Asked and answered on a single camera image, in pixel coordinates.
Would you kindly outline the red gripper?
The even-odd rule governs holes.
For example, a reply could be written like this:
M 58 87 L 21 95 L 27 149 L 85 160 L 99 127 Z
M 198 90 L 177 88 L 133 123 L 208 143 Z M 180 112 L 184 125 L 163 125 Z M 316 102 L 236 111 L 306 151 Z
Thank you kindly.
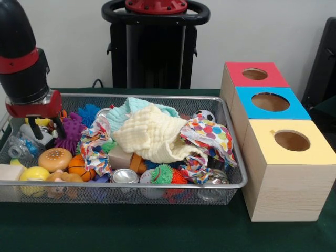
M 42 140 L 44 138 L 39 125 L 35 122 L 36 117 L 51 118 L 56 125 L 58 138 L 66 138 L 63 124 L 58 117 L 62 110 L 62 99 L 59 91 L 50 90 L 43 99 L 30 104 L 15 104 L 11 102 L 9 97 L 6 97 L 5 104 L 7 112 L 12 117 L 28 118 L 28 124 L 36 139 Z

